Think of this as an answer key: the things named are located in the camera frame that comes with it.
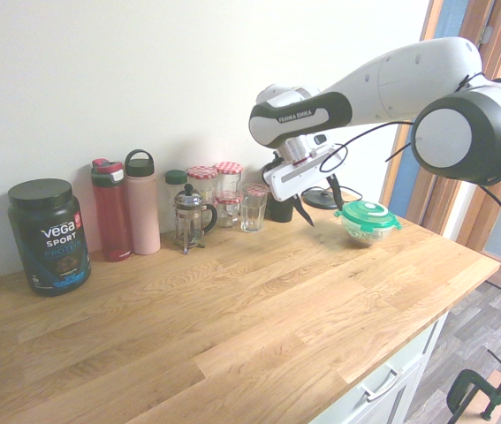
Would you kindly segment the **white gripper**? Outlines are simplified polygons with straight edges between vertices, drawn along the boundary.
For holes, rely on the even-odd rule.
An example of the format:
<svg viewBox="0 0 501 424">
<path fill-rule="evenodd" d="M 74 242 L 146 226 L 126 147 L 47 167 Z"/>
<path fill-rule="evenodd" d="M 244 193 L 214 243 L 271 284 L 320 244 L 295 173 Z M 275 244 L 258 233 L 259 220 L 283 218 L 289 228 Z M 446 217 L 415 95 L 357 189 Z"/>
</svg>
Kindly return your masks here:
<svg viewBox="0 0 501 424">
<path fill-rule="evenodd" d="M 308 153 L 305 159 L 296 163 L 280 163 L 266 170 L 263 178 L 277 201 L 292 198 L 295 210 L 314 227 L 314 221 L 304 209 L 299 194 L 327 178 L 335 205 L 341 210 L 344 201 L 336 174 L 343 169 L 347 154 L 346 147 L 329 143 Z"/>
</svg>

